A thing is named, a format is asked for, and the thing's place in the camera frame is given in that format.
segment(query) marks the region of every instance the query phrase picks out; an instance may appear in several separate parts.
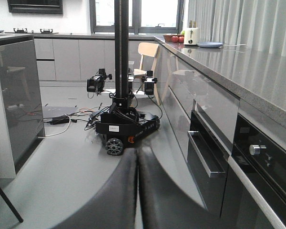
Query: blue plate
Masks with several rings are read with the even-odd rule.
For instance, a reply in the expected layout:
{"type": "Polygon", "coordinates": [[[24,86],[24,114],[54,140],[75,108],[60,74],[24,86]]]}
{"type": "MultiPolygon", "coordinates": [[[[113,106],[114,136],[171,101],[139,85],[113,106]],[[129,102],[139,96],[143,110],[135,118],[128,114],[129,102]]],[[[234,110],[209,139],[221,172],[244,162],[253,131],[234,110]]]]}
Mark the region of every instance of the blue plate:
{"type": "Polygon", "coordinates": [[[202,48],[219,48],[220,46],[223,46],[223,43],[221,42],[201,42],[201,43],[197,43],[197,45],[202,48]]]}

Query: curtain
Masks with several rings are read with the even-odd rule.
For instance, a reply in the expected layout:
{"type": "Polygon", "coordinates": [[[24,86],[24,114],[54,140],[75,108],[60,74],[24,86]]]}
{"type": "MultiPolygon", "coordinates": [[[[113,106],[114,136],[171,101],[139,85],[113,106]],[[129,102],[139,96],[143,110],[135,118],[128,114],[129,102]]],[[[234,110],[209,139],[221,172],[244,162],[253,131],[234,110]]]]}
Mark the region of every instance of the curtain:
{"type": "Polygon", "coordinates": [[[286,56],[286,0],[189,0],[200,41],[247,44],[286,56]]]}

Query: red apple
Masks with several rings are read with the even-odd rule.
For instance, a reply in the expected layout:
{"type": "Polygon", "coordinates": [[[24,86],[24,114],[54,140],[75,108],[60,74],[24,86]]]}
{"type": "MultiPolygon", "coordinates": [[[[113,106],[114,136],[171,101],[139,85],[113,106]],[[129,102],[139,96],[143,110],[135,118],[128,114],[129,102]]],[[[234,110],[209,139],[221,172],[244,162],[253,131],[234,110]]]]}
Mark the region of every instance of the red apple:
{"type": "Polygon", "coordinates": [[[184,36],[179,37],[179,43],[184,43],[184,36]]]}
{"type": "Polygon", "coordinates": [[[179,41],[179,37],[173,36],[172,37],[172,42],[177,43],[179,41]]]}

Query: gas stove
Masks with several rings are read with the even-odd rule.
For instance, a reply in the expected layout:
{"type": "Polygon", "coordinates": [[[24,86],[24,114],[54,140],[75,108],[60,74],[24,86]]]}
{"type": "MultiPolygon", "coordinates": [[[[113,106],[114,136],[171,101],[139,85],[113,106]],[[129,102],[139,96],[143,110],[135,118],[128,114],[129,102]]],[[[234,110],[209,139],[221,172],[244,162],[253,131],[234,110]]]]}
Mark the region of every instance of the gas stove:
{"type": "Polygon", "coordinates": [[[28,31],[27,28],[13,28],[14,32],[6,32],[6,33],[37,33],[37,34],[57,34],[58,32],[53,32],[53,29],[40,29],[39,32],[28,31]]]}

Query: kitchen counter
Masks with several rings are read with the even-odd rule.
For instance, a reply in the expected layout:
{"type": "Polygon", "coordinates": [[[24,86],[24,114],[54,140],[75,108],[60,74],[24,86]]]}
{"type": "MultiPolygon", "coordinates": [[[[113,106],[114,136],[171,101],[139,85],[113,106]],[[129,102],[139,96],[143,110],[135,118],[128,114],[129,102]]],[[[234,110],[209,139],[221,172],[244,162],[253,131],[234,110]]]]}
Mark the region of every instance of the kitchen counter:
{"type": "Polygon", "coordinates": [[[163,36],[155,40],[286,128],[286,57],[246,47],[188,48],[163,36]]]}
{"type": "MultiPolygon", "coordinates": [[[[49,38],[49,39],[88,39],[88,40],[114,40],[114,34],[97,33],[97,34],[84,34],[84,33],[0,33],[0,37],[9,38],[11,36],[25,36],[33,35],[34,38],[49,38]]],[[[154,34],[130,34],[129,40],[131,41],[154,41],[154,34]]]]}

